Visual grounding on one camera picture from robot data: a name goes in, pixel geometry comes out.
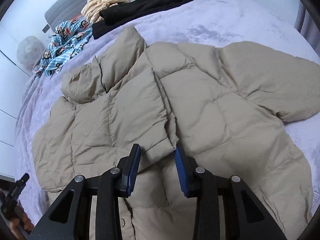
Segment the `metal bolt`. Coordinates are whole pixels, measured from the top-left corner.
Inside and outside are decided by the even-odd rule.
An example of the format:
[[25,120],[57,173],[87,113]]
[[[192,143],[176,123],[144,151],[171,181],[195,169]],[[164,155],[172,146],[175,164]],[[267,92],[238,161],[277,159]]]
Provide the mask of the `metal bolt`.
[[196,167],[196,173],[204,173],[205,169],[202,167]]
[[231,177],[231,180],[233,181],[233,182],[240,182],[241,181],[241,179],[240,179],[240,177],[239,176],[232,176]]
[[110,170],[110,172],[111,172],[112,174],[117,174],[117,173],[120,172],[120,169],[117,168],[117,167],[115,167],[115,168],[112,168],[112,169]]
[[81,182],[81,181],[83,181],[83,176],[78,175],[75,177],[75,182]]

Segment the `hand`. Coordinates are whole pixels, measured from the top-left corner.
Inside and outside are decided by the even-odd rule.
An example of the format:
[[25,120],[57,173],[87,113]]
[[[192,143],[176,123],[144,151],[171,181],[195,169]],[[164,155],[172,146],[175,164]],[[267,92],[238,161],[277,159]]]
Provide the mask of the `hand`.
[[[27,231],[32,231],[34,228],[34,225],[31,223],[30,218],[28,218],[28,215],[23,211],[22,207],[21,207],[21,209],[22,209],[22,222],[24,223],[24,229]],[[19,218],[11,219],[10,220],[10,230],[17,240],[26,240],[17,228],[19,223],[20,223]]]

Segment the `snap button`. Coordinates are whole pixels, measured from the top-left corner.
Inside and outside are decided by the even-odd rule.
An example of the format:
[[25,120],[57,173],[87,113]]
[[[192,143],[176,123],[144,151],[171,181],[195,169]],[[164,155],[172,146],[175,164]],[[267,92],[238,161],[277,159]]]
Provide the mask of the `snap button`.
[[125,225],[125,221],[124,221],[124,219],[123,218],[120,218],[120,225],[121,225],[121,227],[123,228],[124,227],[124,225]]

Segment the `puffer jacket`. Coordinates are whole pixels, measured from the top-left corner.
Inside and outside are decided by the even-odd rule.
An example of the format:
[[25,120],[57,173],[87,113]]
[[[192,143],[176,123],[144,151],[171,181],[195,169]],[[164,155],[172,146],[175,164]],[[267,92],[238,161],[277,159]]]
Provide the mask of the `puffer jacket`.
[[147,47],[126,28],[65,74],[64,97],[33,140],[39,183],[52,202],[74,176],[101,175],[139,143],[134,192],[119,199],[123,239],[192,239],[196,200],[181,192],[172,154],[180,140],[214,175],[242,177],[294,240],[310,220],[313,191],[283,122],[320,111],[319,78],[316,63],[253,42]]

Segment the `fuzzy bedsheet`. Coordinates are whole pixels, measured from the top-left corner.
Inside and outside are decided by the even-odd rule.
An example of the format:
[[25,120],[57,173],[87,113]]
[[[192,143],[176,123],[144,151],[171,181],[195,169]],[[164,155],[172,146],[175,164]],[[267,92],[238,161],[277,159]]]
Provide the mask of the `fuzzy bedsheet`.
[[[308,42],[289,23],[250,0],[194,0],[169,11],[151,14],[124,26],[134,25],[150,45],[155,41],[193,42],[224,47],[237,41],[254,41],[273,49],[320,63]],[[64,73],[92,60],[105,51],[124,26],[114,29],[97,40],[90,39],[84,50],[69,60],[60,73],[51,77],[34,75],[28,82],[16,125],[16,172],[25,172],[30,180],[20,201],[37,223],[47,209],[46,196],[39,186],[33,164],[31,143],[36,131],[47,121],[52,105],[62,95]],[[293,142],[304,152],[312,170],[315,191],[314,208],[319,202],[320,184],[320,114],[286,126]]]

